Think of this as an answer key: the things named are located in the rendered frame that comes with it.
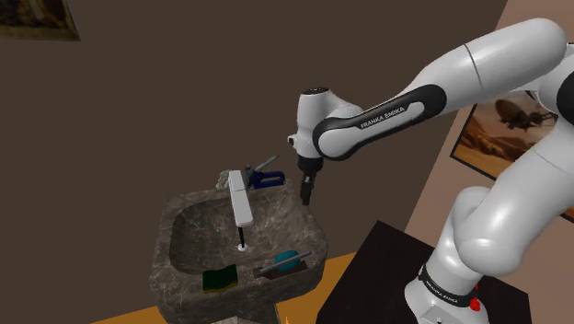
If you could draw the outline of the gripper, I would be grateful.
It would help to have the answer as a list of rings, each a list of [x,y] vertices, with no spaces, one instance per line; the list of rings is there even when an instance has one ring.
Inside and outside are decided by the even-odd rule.
[[[297,166],[304,173],[300,187],[300,198],[302,204],[308,206],[315,184],[315,175],[323,168],[324,158],[298,156]]]

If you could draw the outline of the blue staple gun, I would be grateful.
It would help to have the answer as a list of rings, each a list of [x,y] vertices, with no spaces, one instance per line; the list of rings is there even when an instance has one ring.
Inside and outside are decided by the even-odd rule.
[[[257,190],[262,188],[281,186],[285,183],[286,178],[282,171],[265,171],[264,168],[268,167],[273,161],[278,158],[277,155],[270,157],[265,162],[256,167],[251,165],[245,166],[246,173],[246,189]]]

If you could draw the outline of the white faucet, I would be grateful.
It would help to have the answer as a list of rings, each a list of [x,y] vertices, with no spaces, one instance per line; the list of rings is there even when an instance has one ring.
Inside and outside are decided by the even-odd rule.
[[[237,227],[251,226],[254,217],[247,197],[246,186],[240,170],[228,173],[228,187]]]

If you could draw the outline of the teal round brush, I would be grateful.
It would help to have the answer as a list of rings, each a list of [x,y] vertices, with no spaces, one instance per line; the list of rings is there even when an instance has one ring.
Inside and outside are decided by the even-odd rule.
[[[294,274],[307,269],[304,258],[312,254],[310,250],[297,252],[287,250],[279,254],[270,266],[258,267],[253,270],[253,276],[257,278],[278,279],[283,276]]]

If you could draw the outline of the dark marble washbasin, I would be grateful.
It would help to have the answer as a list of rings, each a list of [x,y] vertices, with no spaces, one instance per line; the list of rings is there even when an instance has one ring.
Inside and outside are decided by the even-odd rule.
[[[292,181],[249,191],[254,223],[235,226],[229,190],[211,189],[166,199],[149,277],[167,324],[211,324],[238,317],[279,324],[276,304],[304,295],[319,284],[327,240]],[[278,279],[257,278],[284,251],[312,254],[307,269]],[[202,291],[202,273],[235,264],[238,285],[219,293]]]

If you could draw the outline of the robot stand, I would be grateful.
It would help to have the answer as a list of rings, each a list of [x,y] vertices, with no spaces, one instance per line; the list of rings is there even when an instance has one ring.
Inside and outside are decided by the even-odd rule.
[[[316,324],[418,324],[404,297],[433,247],[378,221],[340,277]],[[485,276],[478,299],[490,324],[533,324],[528,294]]]

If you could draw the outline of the green sponge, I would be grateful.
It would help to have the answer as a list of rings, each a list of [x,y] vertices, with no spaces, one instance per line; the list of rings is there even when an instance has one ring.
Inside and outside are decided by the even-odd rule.
[[[205,294],[219,293],[236,285],[238,285],[238,274],[235,264],[202,273],[202,291]]]

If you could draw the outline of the brown landscape wall picture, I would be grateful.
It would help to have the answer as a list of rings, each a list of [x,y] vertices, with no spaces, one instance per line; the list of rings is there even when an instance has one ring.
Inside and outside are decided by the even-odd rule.
[[[494,180],[552,130],[557,115],[528,91],[472,107],[450,157]]]

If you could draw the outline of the dark wall picture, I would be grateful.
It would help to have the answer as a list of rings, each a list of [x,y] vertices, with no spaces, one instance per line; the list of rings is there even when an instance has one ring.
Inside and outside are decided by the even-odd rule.
[[[0,0],[0,38],[81,40],[68,0]]]

